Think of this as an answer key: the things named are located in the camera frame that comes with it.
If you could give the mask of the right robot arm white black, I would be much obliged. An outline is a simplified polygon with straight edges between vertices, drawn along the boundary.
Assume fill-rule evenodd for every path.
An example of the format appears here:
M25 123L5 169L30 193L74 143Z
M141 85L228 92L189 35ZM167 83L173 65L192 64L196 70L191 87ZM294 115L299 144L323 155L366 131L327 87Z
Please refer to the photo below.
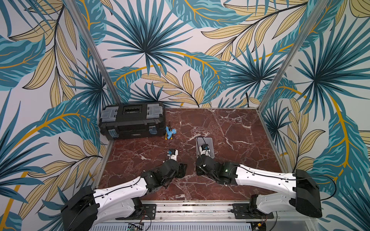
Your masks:
M249 213L268 215L272 212L296 210L298 213L321 218L320 188L304 170L277 173L231 162L219 163L207 155L196 160L197 175L207 176L220 185L253 186L272 191L269 195L253 195Z

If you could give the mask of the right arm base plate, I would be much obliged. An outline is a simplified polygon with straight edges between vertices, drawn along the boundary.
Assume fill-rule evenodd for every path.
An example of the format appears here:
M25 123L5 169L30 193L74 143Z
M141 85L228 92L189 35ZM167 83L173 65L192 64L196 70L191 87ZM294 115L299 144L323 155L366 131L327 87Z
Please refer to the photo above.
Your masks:
M271 212L265 214L256 208L250 208L249 204L232 204L231 213L234 214L235 219L273 219L274 214Z

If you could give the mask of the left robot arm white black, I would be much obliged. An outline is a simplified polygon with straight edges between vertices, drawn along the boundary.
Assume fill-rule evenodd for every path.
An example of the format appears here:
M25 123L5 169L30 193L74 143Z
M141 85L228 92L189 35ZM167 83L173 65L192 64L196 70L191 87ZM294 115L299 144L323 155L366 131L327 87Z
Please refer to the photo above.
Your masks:
M187 165L173 159L142 172L137 178L105 189L81 188L61 209L66 231L88 231L94 225L117 218L141 215L140 198L168 188L173 179L185 177Z

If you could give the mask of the grey plastic storage box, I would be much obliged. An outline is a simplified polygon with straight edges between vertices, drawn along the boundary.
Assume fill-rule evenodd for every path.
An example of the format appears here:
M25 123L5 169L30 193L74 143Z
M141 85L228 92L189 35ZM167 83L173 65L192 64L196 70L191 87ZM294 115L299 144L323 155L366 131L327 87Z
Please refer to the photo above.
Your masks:
M199 136L196 138L196 147L197 147L197 157L200 157L201 156L201 153L200 153L200 146L202 144L208 144L209 147L210 147L210 150L211 150L211 154L210 154L210 158L214 158L215 157L215 154L214 154L214 143L213 143L213 139L212 138L207 138L207 137L202 137L202 136Z

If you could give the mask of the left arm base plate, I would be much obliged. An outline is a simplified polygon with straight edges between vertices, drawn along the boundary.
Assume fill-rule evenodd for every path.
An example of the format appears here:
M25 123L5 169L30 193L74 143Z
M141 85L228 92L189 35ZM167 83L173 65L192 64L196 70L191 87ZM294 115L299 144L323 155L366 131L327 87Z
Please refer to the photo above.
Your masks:
M143 204L142 208L137 212L123 220L154 220L156 218L157 205L156 204Z

